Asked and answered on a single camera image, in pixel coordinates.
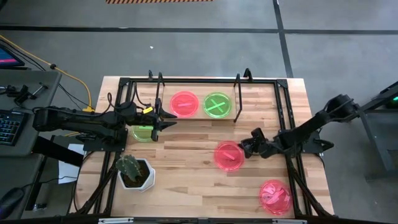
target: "black floor line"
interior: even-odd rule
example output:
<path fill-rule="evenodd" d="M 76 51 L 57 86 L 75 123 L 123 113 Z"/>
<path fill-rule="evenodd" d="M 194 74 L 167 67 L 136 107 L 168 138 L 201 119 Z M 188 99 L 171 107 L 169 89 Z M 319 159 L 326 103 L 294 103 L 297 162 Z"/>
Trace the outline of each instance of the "black floor line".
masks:
<path fill-rule="evenodd" d="M 320 30 L 285 29 L 285 34 L 398 35 L 398 30 Z"/>
<path fill-rule="evenodd" d="M 139 28 L 84 26 L 18 26 L 0 24 L 0 30 L 44 32 L 175 32 L 175 33 L 242 33 L 242 34 L 341 34 L 341 35 L 398 35 L 398 30 L 327 30 L 327 29 L 251 29 L 251 28 Z"/>
<path fill-rule="evenodd" d="M 245 28 L 135 28 L 135 27 L 70 27 L 70 26 L 9 26 L 0 25 L 0 30 L 45 31 L 45 32 L 173 32 L 173 33 L 240 33 L 277 34 L 278 29 Z"/>
<path fill-rule="evenodd" d="M 282 49 L 282 57 L 284 59 L 286 76 L 287 78 L 293 78 L 292 64 L 290 63 L 289 51 L 287 50 L 286 36 L 284 33 L 284 25 L 282 22 L 282 16 L 280 14 L 279 3 L 278 0 L 273 0 L 272 2 L 274 3 L 276 24 L 279 30 L 280 47 Z"/>

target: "yellow cable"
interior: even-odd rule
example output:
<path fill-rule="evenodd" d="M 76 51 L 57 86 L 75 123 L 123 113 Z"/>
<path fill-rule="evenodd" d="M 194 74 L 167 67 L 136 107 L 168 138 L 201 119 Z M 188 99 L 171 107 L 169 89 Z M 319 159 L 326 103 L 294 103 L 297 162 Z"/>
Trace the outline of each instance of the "yellow cable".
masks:
<path fill-rule="evenodd" d="M 66 135 L 64 135 L 65 137 L 69 137 L 69 136 L 74 136 L 74 135 L 77 135 L 77 134 L 80 134 L 79 132 L 74 132 L 74 133 L 69 133 L 69 134 L 66 134 Z"/>
<path fill-rule="evenodd" d="M 4 39 L 5 41 L 7 41 L 8 43 L 10 43 L 11 45 L 17 47 L 19 50 L 23 51 L 25 54 L 28 54 L 28 55 L 32 56 L 33 58 L 36 58 L 37 60 L 39 60 L 39 61 L 41 61 L 41 62 L 43 62 L 43 63 L 46 63 L 48 66 L 51 66 L 51 63 L 48 63 L 48 62 L 46 62 L 45 60 L 43 60 L 43 59 L 41 59 L 41 58 L 39 58 L 39 57 L 37 57 L 37 56 L 35 56 L 35 55 L 33 55 L 33 54 L 27 52 L 27 51 L 24 50 L 22 47 L 20 47 L 20 46 L 18 46 L 17 44 L 13 43 L 11 40 L 5 38 L 3 35 L 0 35 L 0 38 Z M 83 82 L 83 81 L 81 81 L 80 79 L 74 77 L 73 75 L 69 75 L 68 73 L 64 72 L 63 70 L 61 70 L 61 69 L 59 69 L 59 68 L 57 68 L 57 67 L 55 67 L 55 69 L 58 70 L 59 72 L 61 72 L 62 74 L 68 76 L 69 78 L 72 78 L 72 79 L 74 79 L 74 80 L 80 82 L 81 84 L 83 84 L 83 86 L 84 86 L 84 87 L 86 88 L 86 90 L 87 90 L 87 94 L 88 94 L 88 105 L 89 105 L 87 108 L 83 109 L 83 111 L 94 111 L 94 108 L 91 106 L 91 94 L 90 94 L 90 90 L 88 89 L 86 83 Z"/>

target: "white paper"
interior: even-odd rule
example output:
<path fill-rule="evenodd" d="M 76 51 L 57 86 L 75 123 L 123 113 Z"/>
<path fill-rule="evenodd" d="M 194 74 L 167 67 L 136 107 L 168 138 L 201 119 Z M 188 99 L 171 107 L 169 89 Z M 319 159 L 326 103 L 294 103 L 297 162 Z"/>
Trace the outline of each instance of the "white paper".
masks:
<path fill-rule="evenodd" d="M 82 144 L 69 144 L 68 149 L 75 151 L 81 155 L 84 155 L 85 152 L 83 151 L 83 146 L 84 145 L 82 145 Z M 73 181 L 77 180 L 77 175 L 79 175 L 79 167 L 59 161 L 58 168 L 59 168 L 58 184 L 69 183 L 69 182 L 73 182 Z"/>

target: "potted plant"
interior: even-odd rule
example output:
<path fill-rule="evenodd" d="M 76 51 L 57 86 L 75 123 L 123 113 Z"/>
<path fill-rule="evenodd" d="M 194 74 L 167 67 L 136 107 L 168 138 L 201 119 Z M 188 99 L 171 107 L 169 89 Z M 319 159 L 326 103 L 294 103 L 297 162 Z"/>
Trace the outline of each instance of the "potted plant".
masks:
<path fill-rule="evenodd" d="M 146 159 L 136 159 L 132 155 L 121 156 L 116 162 L 116 168 L 125 189 L 144 192 L 155 185 L 155 170 Z"/>

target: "cactus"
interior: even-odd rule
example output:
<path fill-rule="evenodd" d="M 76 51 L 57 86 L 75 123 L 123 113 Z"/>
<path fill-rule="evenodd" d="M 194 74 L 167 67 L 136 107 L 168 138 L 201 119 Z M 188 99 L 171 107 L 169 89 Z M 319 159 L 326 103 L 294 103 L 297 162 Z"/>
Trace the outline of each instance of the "cactus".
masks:
<path fill-rule="evenodd" d="M 142 176 L 139 172 L 140 165 L 132 155 L 120 157 L 116 162 L 116 168 L 118 168 L 118 170 L 120 170 L 124 175 L 127 175 L 133 182 L 136 181 L 136 177 Z"/>

